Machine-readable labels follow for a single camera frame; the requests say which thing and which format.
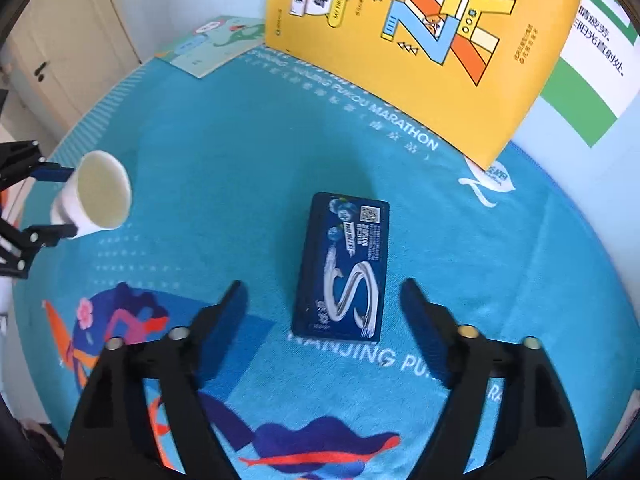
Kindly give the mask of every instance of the paper cup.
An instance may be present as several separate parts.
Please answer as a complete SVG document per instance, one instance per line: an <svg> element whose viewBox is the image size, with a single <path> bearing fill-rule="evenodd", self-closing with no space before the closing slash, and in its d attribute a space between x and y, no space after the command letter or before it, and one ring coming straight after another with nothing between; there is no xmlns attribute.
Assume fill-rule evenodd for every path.
<svg viewBox="0 0 640 480"><path fill-rule="evenodd" d="M129 216L131 184L124 166L107 152L89 152L51 206L52 224L73 223L74 238L120 227Z"/></svg>

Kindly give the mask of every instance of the blue box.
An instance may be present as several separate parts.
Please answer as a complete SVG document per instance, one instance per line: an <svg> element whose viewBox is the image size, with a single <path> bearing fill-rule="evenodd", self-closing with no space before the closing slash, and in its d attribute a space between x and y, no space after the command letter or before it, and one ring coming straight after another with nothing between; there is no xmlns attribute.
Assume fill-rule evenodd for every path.
<svg viewBox="0 0 640 480"><path fill-rule="evenodd" d="M291 331L380 341L389 204L335 193L311 203Z"/></svg>

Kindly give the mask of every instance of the pink flower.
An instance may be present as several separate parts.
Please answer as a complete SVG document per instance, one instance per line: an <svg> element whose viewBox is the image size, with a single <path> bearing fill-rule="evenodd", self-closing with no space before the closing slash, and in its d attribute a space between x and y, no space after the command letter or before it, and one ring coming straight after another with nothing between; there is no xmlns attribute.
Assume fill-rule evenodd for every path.
<svg viewBox="0 0 640 480"><path fill-rule="evenodd" d="M87 298L82 298L76 310L76 317L82 330L89 328L94 324L94 304Z"/></svg>

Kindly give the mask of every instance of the silver screw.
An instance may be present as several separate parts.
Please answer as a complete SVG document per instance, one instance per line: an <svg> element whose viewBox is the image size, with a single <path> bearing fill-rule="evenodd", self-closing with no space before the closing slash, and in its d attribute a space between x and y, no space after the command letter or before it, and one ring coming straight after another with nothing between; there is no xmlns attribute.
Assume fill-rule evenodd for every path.
<svg viewBox="0 0 640 480"><path fill-rule="evenodd" d="M522 344L532 350L540 350L542 348L542 343L537 337L526 337Z"/></svg>
<svg viewBox="0 0 640 480"><path fill-rule="evenodd" d="M117 350L124 346L124 339L121 337L112 337L104 346L107 350Z"/></svg>
<svg viewBox="0 0 640 480"><path fill-rule="evenodd" d="M471 325L460 325L458 327L458 333L462 337L466 337L469 339L475 339L480 335L480 333L478 332L478 329L475 326L471 326Z"/></svg>
<svg viewBox="0 0 640 480"><path fill-rule="evenodd" d="M174 341L185 339L188 335L189 329L185 326L177 326L169 330L169 339L173 339Z"/></svg>

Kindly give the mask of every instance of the green booklet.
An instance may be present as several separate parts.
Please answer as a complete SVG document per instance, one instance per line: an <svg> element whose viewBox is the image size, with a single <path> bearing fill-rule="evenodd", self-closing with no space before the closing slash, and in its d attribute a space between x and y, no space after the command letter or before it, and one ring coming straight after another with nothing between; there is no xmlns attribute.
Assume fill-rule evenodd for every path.
<svg viewBox="0 0 640 480"><path fill-rule="evenodd" d="M219 16L174 41L156 57L202 78L264 41L264 20Z"/></svg>

